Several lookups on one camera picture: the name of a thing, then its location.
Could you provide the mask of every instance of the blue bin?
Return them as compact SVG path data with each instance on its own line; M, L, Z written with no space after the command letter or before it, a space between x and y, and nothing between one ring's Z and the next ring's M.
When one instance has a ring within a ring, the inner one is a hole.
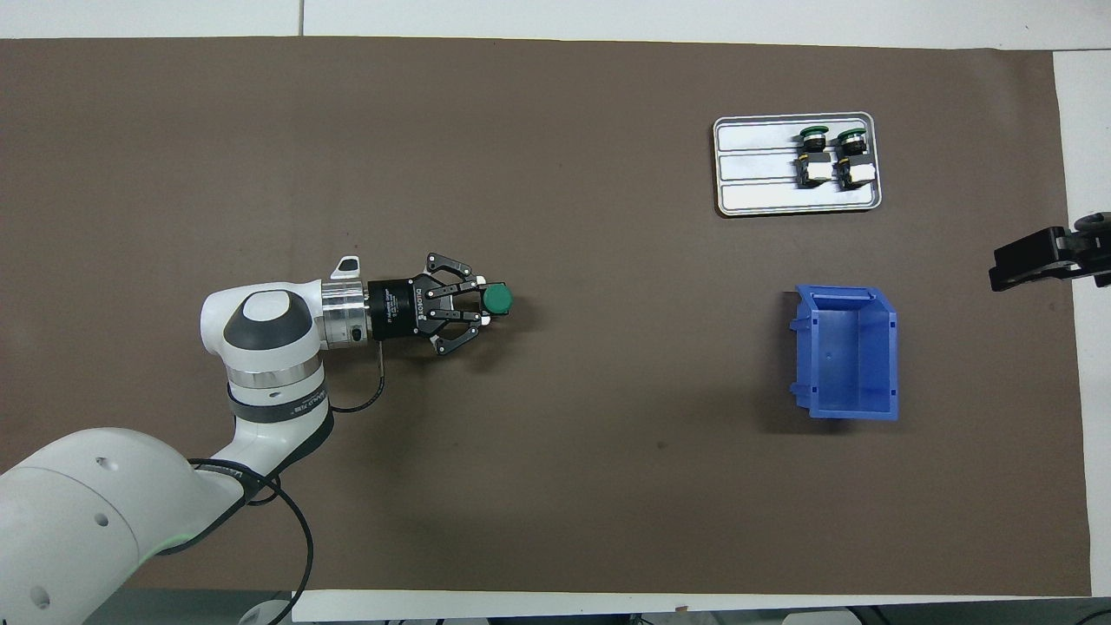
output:
M899 329L879 289L795 286L799 406L820 420L899 419Z

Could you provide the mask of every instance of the metal tray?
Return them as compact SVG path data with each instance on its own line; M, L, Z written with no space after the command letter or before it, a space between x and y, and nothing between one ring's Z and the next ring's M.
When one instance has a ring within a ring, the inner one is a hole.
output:
M829 145L851 128L867 131L868 151L875 159L875 181L843 190L837 180L814 188L795 181L799 131L828 125ZM880 204L880 155L875 122L863 111L810 114L723 117L713 123L718 210L725 216L869 210Z

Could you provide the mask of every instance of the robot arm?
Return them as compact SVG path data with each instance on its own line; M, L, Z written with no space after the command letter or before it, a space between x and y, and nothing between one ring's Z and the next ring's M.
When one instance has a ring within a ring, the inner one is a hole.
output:
M995 265L988 271L991 290L1085 275L1094 275L1097 286L1111 284L1111 212L1081 216L1073 226L1052 225L995 249Z
M359 259L328 281L270 282L212 293L201 310L206 350L228 374L234 435L191 466L150 436L82 431L0 475L0 618L8 625L80 623L143 562L203 538L331 433L332 407L319 353L371 340L420 336L447 355L509 312L503 283L437 253L400 280L360 281ZM460 279L444 283L432 273ZM478 310L454 295L481 293ZM446 339L441 331L462 325ZM248 471L236 471L240 465Z

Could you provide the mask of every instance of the brown mat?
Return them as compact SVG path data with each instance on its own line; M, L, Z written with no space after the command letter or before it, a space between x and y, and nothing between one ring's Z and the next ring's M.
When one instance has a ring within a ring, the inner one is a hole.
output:
M1065 221L1049 53L478 40L0 42L0 468L78 429L231 435L204 295L404 276L437 250L513 315L387 345L369 414L284 483L312 587L1089 593L1069 285L991 292ZM883 204L723 219L710 125L867 110ZM799 282L899 311L898 423L797 409ZM369 353L328 361L333 402ZM133 584L290 587L244 511Z

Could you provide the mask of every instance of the green cap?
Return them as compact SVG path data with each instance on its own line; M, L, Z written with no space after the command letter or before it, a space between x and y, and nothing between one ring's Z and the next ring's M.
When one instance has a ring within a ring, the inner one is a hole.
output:
M844 132L838 134L837 139L838 141L844 141L850 137L855 137L857 134L863 134L863 133L864 133L863 128L850 128L849 130L845 130Z
M504 315L513 305L513 293L506 284L490 284L482 291L482 304L494 315Z

